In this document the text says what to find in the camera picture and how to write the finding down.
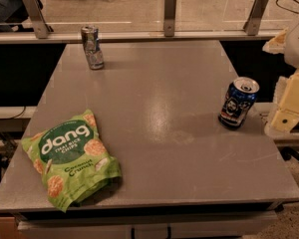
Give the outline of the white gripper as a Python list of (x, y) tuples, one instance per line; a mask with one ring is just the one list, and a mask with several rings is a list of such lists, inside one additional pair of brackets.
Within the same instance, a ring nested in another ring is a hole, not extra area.
[(283, 54), (287, 64), (297, 68), (289, 78), (280, 77), (275, 87), (273, 117), (269, 123), (282, 132), (290, 132), (299, 122), (299, 14), (275, 37), (267, 41), (262, 51)]

